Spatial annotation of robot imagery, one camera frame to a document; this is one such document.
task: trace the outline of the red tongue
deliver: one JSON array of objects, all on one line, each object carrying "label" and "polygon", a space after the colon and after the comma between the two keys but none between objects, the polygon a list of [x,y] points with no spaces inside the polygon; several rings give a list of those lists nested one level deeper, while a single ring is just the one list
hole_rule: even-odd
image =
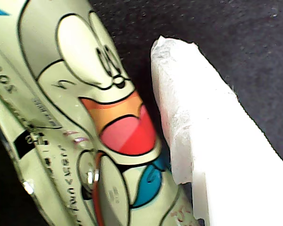
[{"label": "red tongue", "polygon": [[153,149],[155,130],[146,107],[141,106],[139,119],[122,118],[102,132],[100,139],[111,150],[125,155],[141,155]]}]

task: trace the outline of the orange mouth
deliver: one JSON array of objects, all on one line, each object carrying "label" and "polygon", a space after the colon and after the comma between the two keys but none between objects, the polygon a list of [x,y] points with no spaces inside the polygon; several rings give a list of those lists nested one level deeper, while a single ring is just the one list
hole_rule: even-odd
[{"label": "orange mouth", "polygon": [[101,142],[124,155],[142,155],[155,145],[156,133],[137,92],[115,104],[104,105],[80,98],[88,110]]}]

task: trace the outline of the dark background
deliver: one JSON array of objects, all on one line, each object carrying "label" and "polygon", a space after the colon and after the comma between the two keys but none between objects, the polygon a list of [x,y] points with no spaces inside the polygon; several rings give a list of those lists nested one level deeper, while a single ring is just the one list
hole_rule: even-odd
[{"label": "dark background", "polygon": [[[164,35],[200,46],[283,159],[283,0],[92,0],[92,4],[160,134],[150,48]],[[0,144],[0,226],[7,225],[46,223]]]}]

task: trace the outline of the plastic packaging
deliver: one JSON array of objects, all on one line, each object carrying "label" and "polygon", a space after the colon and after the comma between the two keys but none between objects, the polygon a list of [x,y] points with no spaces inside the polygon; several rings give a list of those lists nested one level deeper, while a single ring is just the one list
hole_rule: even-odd
[{"label": "plastic packaging", "polygon": [[0,0],[0,134],[50,225],[198,225],[87,0]]}]

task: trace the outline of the cartoon mouse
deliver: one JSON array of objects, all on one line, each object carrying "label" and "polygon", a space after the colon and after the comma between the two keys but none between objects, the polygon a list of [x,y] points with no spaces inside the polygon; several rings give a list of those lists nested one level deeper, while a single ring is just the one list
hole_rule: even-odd
[{"label": "cartoon mouse", "polygon": [[191,224],[191,206],[161,155],[146,107],[88,1],[29,0],[18,34],[43,94],[98,150],[94,187],[84,189],[82,181],[82,191],[99,226]]}]

